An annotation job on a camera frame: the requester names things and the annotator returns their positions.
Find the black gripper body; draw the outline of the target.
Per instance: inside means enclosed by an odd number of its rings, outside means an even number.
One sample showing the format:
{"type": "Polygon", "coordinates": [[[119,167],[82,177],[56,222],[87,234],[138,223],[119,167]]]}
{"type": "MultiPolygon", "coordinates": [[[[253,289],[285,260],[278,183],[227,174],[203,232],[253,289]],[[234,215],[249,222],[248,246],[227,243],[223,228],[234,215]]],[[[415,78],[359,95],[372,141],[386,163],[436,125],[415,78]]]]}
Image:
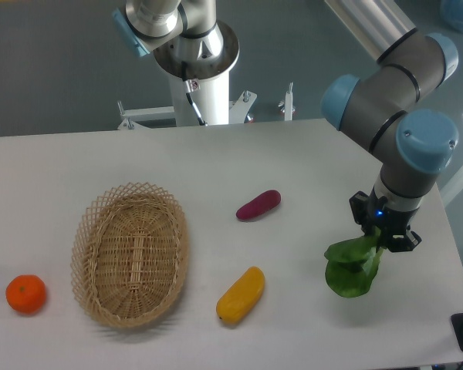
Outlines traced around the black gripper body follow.
{"type": "Polygon", "coordinates": [[[391,236],[402,234],[406,229],[411,230],[411,221],[417,209],[395,210],[390,207],[387,197],[377,197],[374,190],[367,196],[369,197],[367,213],[370,218],[370,234],[364,235],[372,236],[376,234],[376,230],[379,230],[378,247],[387,247],[391,236]]]}

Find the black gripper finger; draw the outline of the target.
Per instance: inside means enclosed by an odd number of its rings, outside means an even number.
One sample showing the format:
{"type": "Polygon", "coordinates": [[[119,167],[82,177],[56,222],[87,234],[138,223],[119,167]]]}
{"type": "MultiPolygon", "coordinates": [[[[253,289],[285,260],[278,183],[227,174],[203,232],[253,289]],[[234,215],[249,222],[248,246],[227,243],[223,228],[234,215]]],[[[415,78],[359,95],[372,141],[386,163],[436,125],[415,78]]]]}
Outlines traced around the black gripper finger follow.
{"type": "Polygon", "coordinates": [[[406,229],[402,234],[390,237],[387,249],[392,253],[413,251],[422,242],[421,237],[414,231],[406,229]]]}
{"type": "Polygon", "coordinates": [[[364,234],[370,234],[370,218],[367,213],[369,197],[364,192],[355,193],[350,199],[350,209],[356,224],[364,234]]]}

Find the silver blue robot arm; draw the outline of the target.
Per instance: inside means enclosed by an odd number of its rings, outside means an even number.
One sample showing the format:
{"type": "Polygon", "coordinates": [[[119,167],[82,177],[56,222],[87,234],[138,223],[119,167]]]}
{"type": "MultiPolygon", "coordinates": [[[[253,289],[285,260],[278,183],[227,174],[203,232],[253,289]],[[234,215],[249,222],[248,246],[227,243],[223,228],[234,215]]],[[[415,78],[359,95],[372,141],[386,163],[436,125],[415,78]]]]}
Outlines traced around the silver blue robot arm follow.
{"type": "MultiPolygon", "coordinates": [[[[458,142],[448,117],[415,105],[454,73],[458,51],[441,34],[420,33],[392,1],[329,6],[379,66],[368,79],[339,77],[321,101],[324,118],[382,164],[370,194],[350,198],[353,218],[365,234],[379,232],[379,246],[412,251],[421,239],[411,219],[458,142]]],[[[153,55],[167,73],[177,125],[246,121],[255,97],[229,99],[239,44],[213,1],[128,1],[113,20],[134,53],[153,55]]]]}

